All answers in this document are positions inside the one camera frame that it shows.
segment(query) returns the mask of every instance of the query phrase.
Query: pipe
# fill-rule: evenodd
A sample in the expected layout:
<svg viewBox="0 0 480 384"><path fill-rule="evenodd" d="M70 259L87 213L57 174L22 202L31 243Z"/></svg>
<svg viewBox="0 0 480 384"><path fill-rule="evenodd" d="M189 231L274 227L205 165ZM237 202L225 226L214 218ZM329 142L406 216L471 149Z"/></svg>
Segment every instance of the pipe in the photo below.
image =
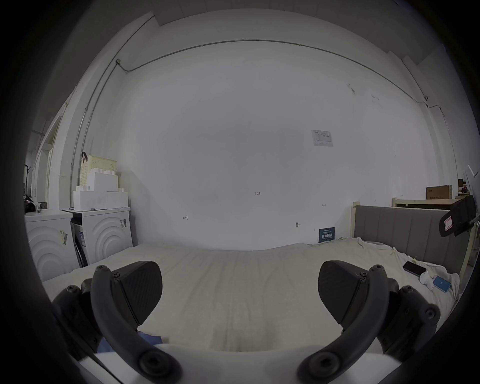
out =
<svg viewBox="0 0 480 384"><path fill-rule="evenodd" d="M73 153L72 153L72 161L70 163L71 167L70 167L70 205L73 205L73 202L72 202L72 181L73 181L73 164L75 163L75 153L77 151L77 144L78 144L78 139L80 138L80 131L82 130L82 125L84 123L84 120L85 120L85 116L87 114L87 110L88 110L88 107L90 106L90 103L92 102L92 99L93 99L93 96L95 94L95 91L96 89L98 88L98 86L100 85L100 82L102 81L103 79L103 76L105 75L105 73L107 72L107 69L109 68L110 64L115 60L115 58L117 57L117 55L120 53L120 51L123 49L123 47L130 41L130 39L135 36L135 34L140 31L140 29L142 29L142 27L147 24L150 20L152 20L155 16L152 16L150 17L145 23L143 23L129 38L127 41L125 41L125 43L123 43L123 45L120 47L120 49L117 51L117 53L112 57L112 60L110 60L110 62L108 63L108 65L106 66L105 70L103 71L102 75L100 76L100 79L98 80L98 83L95 85L95 88L93 89L93 92L92 92L92 95L90 96L90 98L88 99L88 103L87 103L87 106L85 108L85 111L84 111L84 115L82 116L82 121L80 121L80 126L78 127L78 132L77 132L77 138L75 140L75 146L73 147Z"/></svg>
<svg viewBox="0 0 480 384"><path fill-rule="evenodd" d="M96 99L96 102L93 106L93 109L92 109L92 113L90 114L90 118L88 119L88 123L87 123L87 127L85 129L85 135L84 135L84 140L82 141L82 149L80 150L80 153L83 153L84 151L84 147L85 147L85 141L87 139L87 134L88 134L88 128L90 128L90 123L92 122L92 117L93 117L93 114L95 112L95 108L96 108L96 105L98 104L98 101L100 100L100 96L102 96L102 92L103 90L105 89L105 86L107 85L108 83L108 80L110 79L110 76L113 74L113 71L115 70L115 68L120 65L120 60L117 60L115 62L115 66L113 67L112 69L112 72L110 72L110 74L108 75L107 77L107 80L104 82L103 84L103 87L102 89L100 89L100 93L98 94L98 97ZM80 170L82 168L82 162L80 162L79 166L78 166L78 177L77 177L77 183L80 183Z"/></svg>

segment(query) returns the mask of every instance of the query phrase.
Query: blue cloth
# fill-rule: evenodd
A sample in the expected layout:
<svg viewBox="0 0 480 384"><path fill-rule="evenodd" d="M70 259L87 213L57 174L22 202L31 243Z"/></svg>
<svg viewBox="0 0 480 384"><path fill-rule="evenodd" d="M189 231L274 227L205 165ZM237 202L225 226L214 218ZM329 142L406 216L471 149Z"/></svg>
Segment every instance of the blue cloth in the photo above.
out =
<svg viewBox="0 0 480 384"><path fill-rule="evenodd" d="M151 345L163 344L161 336L151 336L147 335L143 332L138 332L138 335L145 341L147 341ZM115 352L108 341L103 338L98 345L98 349L96 350L97 353L105 353L105 352Z"/></svg>

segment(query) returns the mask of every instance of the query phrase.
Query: wooden shelf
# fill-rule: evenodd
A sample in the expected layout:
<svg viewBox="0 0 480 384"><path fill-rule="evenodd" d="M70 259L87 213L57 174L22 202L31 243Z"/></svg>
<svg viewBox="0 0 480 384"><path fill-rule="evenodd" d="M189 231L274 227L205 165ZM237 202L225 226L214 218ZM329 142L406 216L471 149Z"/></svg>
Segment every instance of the wooden shelf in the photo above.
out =
<svg viewBox="0 0 480 384"><path fill-rule="evenodd" d="M452 205L456 203L458 199L445 199L445 200L399 200L394 198L395 204L404 205Z"/></svg>
<svg viewBox="0 0 480 384"><path fill-rule="evenodd" d="M399 200L392 199L392 207L397 208L420 208L420 209L444 209L450 210L451 206L460 201L459 199L442 200Z"/></svg>

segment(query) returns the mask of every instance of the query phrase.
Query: blue phone case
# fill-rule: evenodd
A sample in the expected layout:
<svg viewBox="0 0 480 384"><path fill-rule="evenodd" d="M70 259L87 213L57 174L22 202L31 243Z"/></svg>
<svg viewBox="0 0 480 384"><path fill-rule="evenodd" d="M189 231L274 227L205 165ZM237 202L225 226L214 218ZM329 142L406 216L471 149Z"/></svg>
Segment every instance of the blue phone case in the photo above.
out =
<svg viewBox="0 0 480 384"><path fill-rule="evenodd" d="M435 285L437 288L441 289L443 292L448 292L448 290L452 286L451 283L449 283L445 279L442 279L440 276L435 276L433 278L433 285Z"/></svg>

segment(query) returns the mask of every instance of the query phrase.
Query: black phone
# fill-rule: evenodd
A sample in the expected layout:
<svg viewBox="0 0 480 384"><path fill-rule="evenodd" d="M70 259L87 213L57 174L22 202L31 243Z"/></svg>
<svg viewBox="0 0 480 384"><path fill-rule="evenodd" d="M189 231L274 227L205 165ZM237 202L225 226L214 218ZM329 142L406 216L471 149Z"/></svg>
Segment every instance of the black phone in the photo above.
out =
<svg viewBox="0 0 480 384"><path fill-rule="evenodd" d="M405 269L407 272L410 272L411 274L414 274L415 276L417 277L420 277L420 275L423 273L423 272L426 272L427 269L420 266L420 265L416 265L416 264L413 264L412 262L410 261L407 261L405 263L405 265L403 266L403 269Z"/></svg>

